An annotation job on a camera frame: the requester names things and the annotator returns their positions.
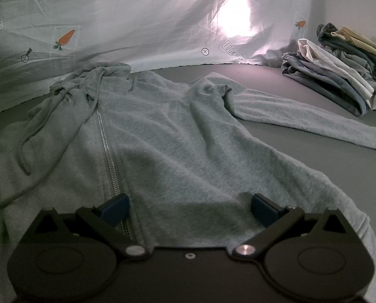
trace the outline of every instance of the zip-up hoodie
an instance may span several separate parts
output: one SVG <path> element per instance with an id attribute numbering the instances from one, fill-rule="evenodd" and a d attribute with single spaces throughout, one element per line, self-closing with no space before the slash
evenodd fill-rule
<path id="1" fill-rule="evenodd" d="M 249 204 L 261 193 L 307 213 L 338 207 L 371 254 L 365 298 L 376 302 L 369 217 L 321 172 L 252 137 L 238 119 L 376 149 L 376 128 L 245 89 L 211 73 L 189 84 L 126 64 L 91 64 L 51 87 L 29 122 L 0 134 L 0 301 L 14 297 L 7 259 L 43 207 L 59 213 L 128 194 L 136 240 L 231 251 L 263 230 Z"/>

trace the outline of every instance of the white sheet backdrop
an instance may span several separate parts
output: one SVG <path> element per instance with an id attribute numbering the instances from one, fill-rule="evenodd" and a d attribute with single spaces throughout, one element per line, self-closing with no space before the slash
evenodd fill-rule
<path id="1" fill-rule="evenodd" d="M 58 76 L 89 62 L 125 62 L 132 72 L 280 66 L 283 52 L 304 37 L 311 2 L 0 0 L 0 111 L 47 94 Z M 73 30 L 62 51 L 53 48 Z"/>

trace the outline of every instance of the metal zipper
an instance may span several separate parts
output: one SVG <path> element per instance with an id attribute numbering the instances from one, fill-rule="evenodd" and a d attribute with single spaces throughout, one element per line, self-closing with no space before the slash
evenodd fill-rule
<path id="1" fill-rule="evenodd" d="M 107 166 L 108 166 L 108 169 L 109 169 L 109 178 L 111 180 L 112 192 L 114 193 L 115 196 L 117 196 L 121 193 L 121 188 L 119 187 L 119 181 L 118 181 L 117 172 L 116 172 L 116 169 L 115 169 L 114 160 L 111 156 L 110 147 L 108 145 L 108 141 L 107 141 L 107 138 L 105 136 L 104 127 L 102 125 L 102 118 L 101 118 L 101 113 L 100 113 L 99 108 L 97 108 L 97 116 L 98 116 L 98 124 L 100 125 L 101 138 L 102 138 L 102 143 L 104 145 Z M 129 217 L 123 219 L 120 222 L 119 226 L 121 228 L 122 233 L 125 236 L 134 240 L 133 235 L 132 235 L 132 231 L 131 231 L 132 227 L 130 225 Z"/>

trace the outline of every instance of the zipper teeth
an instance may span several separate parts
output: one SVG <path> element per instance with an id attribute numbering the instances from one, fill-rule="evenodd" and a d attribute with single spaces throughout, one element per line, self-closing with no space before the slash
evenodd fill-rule
<path id="1" fill-rule="evenodd" d="M 111 156 L 111 153 L 110 153 L 110 147 L 108 146 L 107 138 L 106 138 L 105 133 L 104 133 L 104 128 L 102 126 L 101 113 L 100 113 L 99 109 L 97 109 L 97 115 L 98 115 L 98 123 L 100 124 L 101 138 L 102 138 L 102 142 L 104 144 L 105 156 L 106 156 L 106 159 L 107 159 L 107 165 L 108 165 L 108 168 L 109 168 L 109 171 L 110 171 L 111 183 L 112 183 L 113 188 L 114 188 L 115 196 L 118 196 L 121 193 L 121 189 L 119 188 L 117 173 L 115 171 L 114 160 L 112 159 L 112 156 Z M 121 229 L 122 229 L 122 232 L 124 233 L 124 235 L 128 236 L 130 239 L 133 239 L 127 218 L 125 218 L 121 221 Z"/>

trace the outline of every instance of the screw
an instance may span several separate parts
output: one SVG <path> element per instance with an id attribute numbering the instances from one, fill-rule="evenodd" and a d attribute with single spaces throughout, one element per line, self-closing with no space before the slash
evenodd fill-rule
<path id="1" fill-rule="evenodd" d="M 197 255 L 195 253 L 186 253 L 184 256 L 188 260 L 193 260 Z"/>
<path id="2" fill-rule="evenodd" d="M 128 246 L 125 252 L 129 256 L 141 256 L 146 253 L 146 250 L 144 249 L 144 247 L 140 245 L 132 245 L 132 246 Z"/>
<path id="3" fill-rule="evenodd" d="M 240 245 L 236 247 L 237 254 L 248 256 L 254 254 L 256 251 L 254 246 L 251 245 Z"/>

